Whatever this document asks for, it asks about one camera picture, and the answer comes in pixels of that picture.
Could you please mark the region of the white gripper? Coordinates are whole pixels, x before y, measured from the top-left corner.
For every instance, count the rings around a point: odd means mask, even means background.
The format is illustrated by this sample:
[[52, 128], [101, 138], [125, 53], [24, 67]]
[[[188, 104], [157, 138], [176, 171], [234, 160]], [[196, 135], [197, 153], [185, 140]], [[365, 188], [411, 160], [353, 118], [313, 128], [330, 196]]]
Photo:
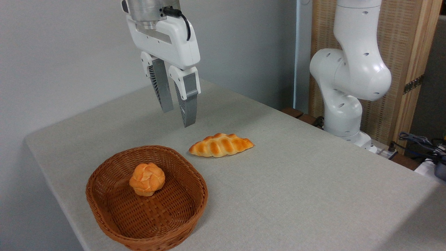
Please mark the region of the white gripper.
[[174, 80], [183, 124], [189, 127], [196, 121], [197, 96], [201, 93], [195, 65], [200, 62], [199, 46], [190, 25], [191, 38], [181, 18], [168, 16], [158, 21], [155, 30], [146, 30], [127, 15], [132, 39], [141, 51], [141, 61], [164, 113], [174, 109], [164, 61], [170, 63], [169, 75]]

